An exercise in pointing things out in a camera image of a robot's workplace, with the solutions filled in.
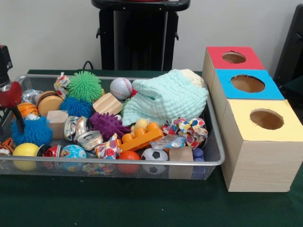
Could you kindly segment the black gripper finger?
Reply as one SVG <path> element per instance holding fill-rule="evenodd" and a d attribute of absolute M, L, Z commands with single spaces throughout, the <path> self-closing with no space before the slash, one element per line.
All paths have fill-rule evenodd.
<path fill-rule="evenodd" d="M 23 120 L 23 117 L 21 115 L 21 112 L 19 111 L 19 109 L 17 107 L 13 107 L 10 110 L 15 115 L 16 123 L 17 123 L 19 132 L 23 134 L 24 133 L 25 124 L 24 124 L 24 120 Z"/>

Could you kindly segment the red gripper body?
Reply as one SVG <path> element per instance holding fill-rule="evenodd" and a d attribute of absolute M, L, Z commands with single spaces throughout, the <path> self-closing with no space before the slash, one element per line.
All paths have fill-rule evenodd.
<path fill-rule="evenodd" d="M 22 101 L 22 87 L 14 81 L 0 88 L 0 106 L 3 108 L 17 107 Z"/>

